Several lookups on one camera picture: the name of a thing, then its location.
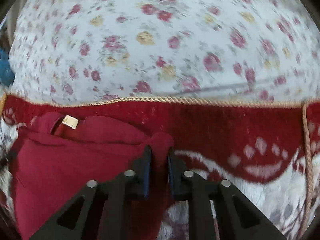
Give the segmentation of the dark red small sweater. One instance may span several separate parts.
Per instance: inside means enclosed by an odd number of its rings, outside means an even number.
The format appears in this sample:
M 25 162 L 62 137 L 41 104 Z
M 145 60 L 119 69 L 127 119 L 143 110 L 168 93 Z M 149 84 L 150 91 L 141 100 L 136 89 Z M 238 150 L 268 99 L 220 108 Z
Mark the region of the dark red small sweater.
M 59 113 L 37 117 L 18 131 L 11 151 L 11 197 L 17 230 L 29 239 L 89 180 L 105 182 L 124 172 L 150 146 L 155 183 L 150 199 L 132 206 L 133 239 L 156 239 L 167 208 L 165 163 L 174 140 L 159 132 L 149 135 L 125 122 L 90 116 L 76 129 Z

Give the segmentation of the red white plush blanket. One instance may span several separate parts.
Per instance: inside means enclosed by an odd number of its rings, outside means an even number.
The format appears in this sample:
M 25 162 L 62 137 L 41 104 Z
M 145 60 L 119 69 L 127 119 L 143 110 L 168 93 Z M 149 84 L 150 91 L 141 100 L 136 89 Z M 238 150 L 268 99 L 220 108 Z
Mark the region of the red white plush blanket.
M 11 148 L 18 131 L 37 117 L 59 113 L 76 129 L 90 116 L 110 117 L 152 135 L 172 136 L 169 149 L 208 181 L 234 184 L 284 235 L 319 239 L 319 101 L 214 102 L 187 98 L 123 98 L 76 106 L 36 104 L 16 96 L 1 102 L 1 239 L 23 239 L 11 197 Z M 127 239 L 132 238 L 132 201 Z M 166 158 L 167 208 L 156 239 L 189 239 L 188 203 L 171 195 Z

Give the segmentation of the blue plastic bag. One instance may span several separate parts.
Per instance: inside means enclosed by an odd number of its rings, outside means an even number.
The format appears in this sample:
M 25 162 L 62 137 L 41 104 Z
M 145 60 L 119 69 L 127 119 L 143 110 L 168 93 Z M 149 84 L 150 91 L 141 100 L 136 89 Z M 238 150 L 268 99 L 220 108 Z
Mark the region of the blue plastic bag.
M 11 70 L 9 64 L 9 54 L 0 49 L 0 80 L 1 84 L 10 87 L 15 79 L 15 73 Z

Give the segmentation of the floral white duvet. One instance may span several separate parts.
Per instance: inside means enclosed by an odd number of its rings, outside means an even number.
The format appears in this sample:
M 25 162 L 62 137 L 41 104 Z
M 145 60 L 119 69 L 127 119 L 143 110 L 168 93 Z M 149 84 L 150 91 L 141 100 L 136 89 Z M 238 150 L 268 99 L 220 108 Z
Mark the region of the floral white duvet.
M 27 0 L 12 94 L 71 105 L 129 96 L 319 96 L 319 30 L 299 0 Z

